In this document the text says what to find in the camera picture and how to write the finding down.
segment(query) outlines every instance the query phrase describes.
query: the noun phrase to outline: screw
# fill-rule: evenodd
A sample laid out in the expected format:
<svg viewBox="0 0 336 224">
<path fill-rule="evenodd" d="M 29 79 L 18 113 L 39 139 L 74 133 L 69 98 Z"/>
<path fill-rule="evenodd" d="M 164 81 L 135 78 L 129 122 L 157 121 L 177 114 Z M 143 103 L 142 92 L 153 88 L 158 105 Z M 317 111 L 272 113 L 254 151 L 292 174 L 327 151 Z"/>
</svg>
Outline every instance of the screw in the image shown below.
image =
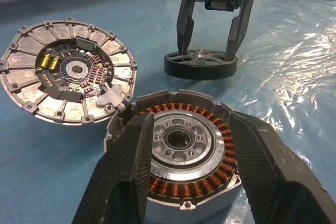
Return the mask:
<svg viewBox="0 0 336 224">
<path fill-rule="evenodd" d="M 36 71 L 37 71 L 38 73 L 42 73 L 42 72 L 43 72 L 43 69 L 42 69 L 41 67 L 38 67 L 38 68 L 36 69 Z"/>
</svg>

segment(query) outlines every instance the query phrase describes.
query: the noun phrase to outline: metal hub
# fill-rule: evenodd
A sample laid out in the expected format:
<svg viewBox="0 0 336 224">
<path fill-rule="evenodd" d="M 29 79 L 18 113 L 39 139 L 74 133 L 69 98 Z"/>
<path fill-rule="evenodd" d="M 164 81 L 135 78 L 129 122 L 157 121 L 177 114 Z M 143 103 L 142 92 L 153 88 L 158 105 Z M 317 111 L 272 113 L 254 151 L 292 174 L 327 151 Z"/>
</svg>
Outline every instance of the metal hub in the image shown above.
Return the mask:
<svg viewBox="0 0 336 224">
<path fill-rule="evenodd" d="M 205 176 L 223 158 L 218 128 L 198 113 L 185 110 L 155 114 L 151 172 L 171 180 Z"/>
</svg>

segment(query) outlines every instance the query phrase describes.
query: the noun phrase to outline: shaft hole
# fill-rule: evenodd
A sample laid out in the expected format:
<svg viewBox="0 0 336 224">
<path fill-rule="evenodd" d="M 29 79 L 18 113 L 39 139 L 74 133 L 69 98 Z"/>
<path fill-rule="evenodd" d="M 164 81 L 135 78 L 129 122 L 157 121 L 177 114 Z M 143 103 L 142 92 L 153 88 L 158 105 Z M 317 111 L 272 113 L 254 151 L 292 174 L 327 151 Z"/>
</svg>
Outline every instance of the shaft hole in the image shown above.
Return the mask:
<svg viewBox="0 0 336 224">
<path fill-rule="evenodd" d="M 167 136 L 167 141 L 174 148 L 184 148 L 189 145 L 191 139 L 184 131 L 173 131 Z"/>
</svg>

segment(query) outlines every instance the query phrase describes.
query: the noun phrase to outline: copper coil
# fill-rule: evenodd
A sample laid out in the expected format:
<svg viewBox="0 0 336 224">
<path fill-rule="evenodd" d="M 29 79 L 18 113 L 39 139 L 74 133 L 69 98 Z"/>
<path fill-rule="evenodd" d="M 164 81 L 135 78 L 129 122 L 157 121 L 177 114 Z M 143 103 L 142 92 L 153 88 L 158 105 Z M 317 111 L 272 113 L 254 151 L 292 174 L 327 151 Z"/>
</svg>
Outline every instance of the copper coil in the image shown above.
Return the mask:
<svg viewBox="0 0 336 224">
<path fill-rule="evenodd" d="M 208 118 L 209 120 L 211 120 L 214 117 L 214 113 L 210 113 L 209 115 L 206 116 L 206 118 Z"/>
<path fill-rule="evenodd" d="M 236 159 L 234 157 L 224 157 L 223 163 L 230 164 L 236 166 Z"/>
<path fill-rule="evenodd" d="M 224 141 L 225 142 L 232 142 L 233 141 L 233 137 L 231 135 L 229 136 L 224 136 Z"/>
<path fill-rule="evenodd" d="M 149 186 L 149 190 L 155 192 L 159 186 L 159 180 L 157 178 L 152 177 L 151 184 Z"/>
<path fill-rule="evenodd" d="M 216 174 L 217 174 L 218 177 L 221 178 L 222 181 L 224 181 L 224 182 L 230 177 L 230 175 L 228 175 L 225 171 L 220 170 L 220 169 L 218 169 L 218 170 L 216 171 Z"/>
<path fill-rule="evenodd" d="M 169 110 L 168 104 L 166 104 L 166 103 L 163 104 L 162 107 L 163 107 L 163 110 Z"/>
<path fill-rule="evenodd" d="M 225 149 L 225 156 L 236 156 L 236 152 L 233 149 Z"/>
<path fill-rule="evenodd" d="M 220 123 L 219 125 L 217 125 L 217 128 L 222 129 L 225 128 L 226 124 L 225 123 Z"/>
<path fill-rule="evenodd" d="M 220 122 L 220 119 L 219 118 L 216 118 L 215 120 L 212 121 L 214 124 L 216 123 L 219 123 Z"/>
<path fill-rule="evenodd" d="M 200 112 L 200 114 L 201 114 L 201 115 L 203 115 L 203 116 L 205 116 L 205 115 L 206 115 L 206 113 L 208 113 L 208 111 L 207 111 L 207 110 L 202 110 L 202 111 Z"/>
<path fill-rule="evenodd" d="M 154 112 L 153 108 L 152 107 L 149 107 L 146 109 L 148 112 Z"/>
<path fill-rule="evenodd" d="M 235 144 L 233 142 L 225 142 L 225 148 L 234 149 Z"/>
<path fill-rule="evenodd" d="M 155 108 L 155 111 L 156 111 L 156 112 L 160 112 L 160 111 L 161 111 L 161 107 L 160 107 L 160 105 L 156 105 L 156 106 L 154 106 L 154 108 Z"/>
<path fill-rule="evenodd" d="M 191 191 L 190 191 L 190 188 L 189 188 L 188 184 L 183 185 L 183 191 L 184 191 L 184 197 L 185 198 L 191 197 Z"/>
<path fill-rule="evenodd" d="M 235 171 L 234 167 L 230 166 L 229 164 L 225 164 L 225 163 L 221 163 L 220 168 L 229 174 L 232 174 Z"/>
<path fill-rule="evenodd" d="M 194 189 L 195 189 L 195 195 L 196 195 L 196 196 L 201 196 L 201 195 L 203 195 L 203 193 L 202 193 L 202 189 L 201 189 L 201 187 L 200 187 L 200 185 L 199 185 L 198 183 L 194 182 L 194 183 L 193 183 L 193 186 L 194 186 Z"/>
<path fill-rule="evenodd" d="M 194 112 L 198 113 L 198 111 L 199 111 L 199 107 L 196 106 L 196 107 L 194 108 Z"/>
<path fill-rule="evenodd" d="M 212 175 L 210 176 L 210 179 L 211 179 L 211 182 L 212 182 L 214 185 L 216 185 L 217 187 L 219 187 L 219 186 L 222 184 L 222 182 L 219 180 L 219 178 L 217 178 L 214 174 L 212 174 Z"/>
<path fill-rule="evenodd" d="M 226 135 L 226 134 L 231 133 L 231 129 L 221 130 L 220 132 L 221 132 L 222 135 Z"/>
<path fill-rule="evenodd" d="M 180 189 L 178 187 L 179 185 L 178 184 L 174 184 L 173 185 L 173 197 L 178 197 L 180 196 Z"/>
<path fill-rule="evenodd" d="M 209 181 L 206 180 L 206 178 L 202 180 L 202 183 L 203 183 L 203 185 L 204 185 L 204 187 L 205 187 L 205 189 L 206 189 L 207 192 L 210 192 L 210 191 L 214 190 L 214 188 L 209 183 Z"/>
<path fill-rule="evenodd" d="M 161 187 L 160 187 L 160 192 L 159 192 L 159 194 L 160 194 L 160 195 L 163 195 L 163 196 L 167 196 L 167 193 L 168 193 L 168 187 L 169 187 L 168 182 L 164 182 L 164 183 L 162 183 L 162 185 L 161 185 Z"/>
</svg>

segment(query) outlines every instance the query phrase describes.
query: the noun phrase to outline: electric motor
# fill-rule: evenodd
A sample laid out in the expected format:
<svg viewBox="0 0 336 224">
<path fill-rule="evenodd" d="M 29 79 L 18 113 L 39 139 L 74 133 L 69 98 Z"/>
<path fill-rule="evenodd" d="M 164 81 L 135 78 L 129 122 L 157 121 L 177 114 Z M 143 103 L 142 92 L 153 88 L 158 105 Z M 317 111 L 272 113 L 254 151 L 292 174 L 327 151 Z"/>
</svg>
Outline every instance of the electric motor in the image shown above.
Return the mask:
<svg viewBox="0 0 336 224">
<path fill-rule="evenodd" d="M 242 185 L 226 120 L 230 111 L 207 95 L 180 90 L 145 95 L 112 117 L 105 150 L 129 119 L 154 113 L 148 219 L 196 223 L 233 203 Z"/>
</svg>

